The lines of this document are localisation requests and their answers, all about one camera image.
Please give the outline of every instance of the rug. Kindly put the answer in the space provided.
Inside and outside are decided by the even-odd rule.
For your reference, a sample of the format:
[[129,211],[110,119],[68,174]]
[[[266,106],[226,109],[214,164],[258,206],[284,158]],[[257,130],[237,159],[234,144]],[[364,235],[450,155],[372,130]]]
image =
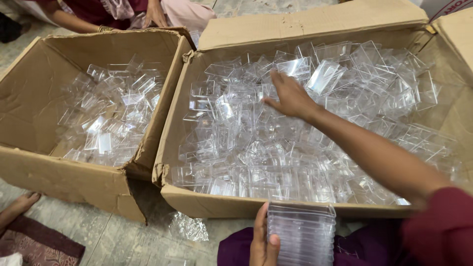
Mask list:
[[24,266],[77,266],[85,247],[41,223],[18,216],[0,237],[0,257],[19,252]]

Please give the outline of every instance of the pink pants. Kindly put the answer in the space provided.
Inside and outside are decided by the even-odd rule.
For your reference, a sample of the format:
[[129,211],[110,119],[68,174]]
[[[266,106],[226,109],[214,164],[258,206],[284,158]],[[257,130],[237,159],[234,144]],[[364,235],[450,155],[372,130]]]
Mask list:
[[202,32],[210,19],[217,18],[210,7],[189,0],[161,0],[161,7],[169,26],[185,26],[189,31]]

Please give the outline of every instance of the tiled floor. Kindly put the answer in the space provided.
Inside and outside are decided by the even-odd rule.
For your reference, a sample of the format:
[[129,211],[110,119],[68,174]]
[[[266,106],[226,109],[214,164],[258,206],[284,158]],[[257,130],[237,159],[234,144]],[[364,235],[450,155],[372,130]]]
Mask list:
[[[200,0],[212,6],[219,18],[258,13],[284,13],[335,4],[336,0]],[[0,44],[0,73],[37,36],[75,34],[31,17],[31,30],[18,40]],[[88,204],[74,204],[43,197],[26,213],[28,217],[58,230],[86,246],[81,266],[159,265],[157,257],[178,256],[196,260],[196,266],[217,263],[219,242],[231,233],[252,226],[248,219],[208,219],[205,221],[209,241],[192,242],[172,238],[163,217],[173,209],[150,183],[130,180],[130,186],[149,225],[131,222],[121,216],[101,211]],[[10,186],[0,179],[0,210],[25,190]]]

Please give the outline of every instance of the gold bangle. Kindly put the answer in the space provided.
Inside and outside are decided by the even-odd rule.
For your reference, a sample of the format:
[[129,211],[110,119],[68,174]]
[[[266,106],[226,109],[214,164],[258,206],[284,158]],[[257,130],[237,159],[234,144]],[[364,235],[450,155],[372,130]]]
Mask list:
[[113,29],[114,29],[114,28],[109,27],[109,26],[100,25],[100,26],[98,27],[97,32],[110,32],[110,31],[112,31]]

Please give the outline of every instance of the cardboard box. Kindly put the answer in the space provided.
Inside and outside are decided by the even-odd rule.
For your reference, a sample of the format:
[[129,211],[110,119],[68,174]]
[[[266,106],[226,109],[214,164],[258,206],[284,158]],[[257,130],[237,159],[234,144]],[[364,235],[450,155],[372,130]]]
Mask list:
[[[163,186],[161,194],[172,207],[191,217],[254,217],[265,199],[199,194],[170,184],[170,169],[183,165],[178,148],[185,138],[182,118],[188,112],[191,83],[211,63],[245,50],[274,55],[278,44],[288,43],[291,51],[309,40],[316,44],[373,40],[383,48],[408,48],[419,52],[421,59],[433,58],[433,77],[459,86],[442,89],[441,103],[416,122],[456,136],[462,146],[458,153],[463,175],[468,178],[473,174],[473,9],[441,17],[432,26],[428,21],[425,12],[408,0],[356,0],[294,14],[211,20],[200,38],[200,50],[191,53],[183,67],[161,137],[153,182]],[[447,98],[456,101],[442,104]],[[397,205],[334,206],[342,216],[405,217],[412,211],[410,206]]]
[[[191,50],[184,28],[50,36],[35,39],[0,77],[0,177],[8,183],[144,222],[127,176],[151,180],[153,164],[175,87]],[[60,88],[90,64],[128,63],[138,53],[169,69],[135,156],[107,167],[50,156],[57,154],[56,104]]]

